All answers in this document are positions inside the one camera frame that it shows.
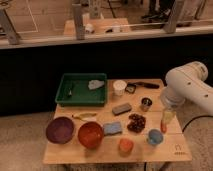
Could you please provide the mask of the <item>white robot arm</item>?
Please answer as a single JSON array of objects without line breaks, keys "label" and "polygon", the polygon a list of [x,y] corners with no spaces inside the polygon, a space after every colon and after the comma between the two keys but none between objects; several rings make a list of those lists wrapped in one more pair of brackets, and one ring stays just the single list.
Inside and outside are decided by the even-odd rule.
[{"label": "white robot arm", "polygon": [[169,70],[165,76],[167,86],[160,99],[164,106],[161,122],[169,124],[185,100],[190,100],[213,115],[213,87],[205,83],[207,67],[198,61]]}]

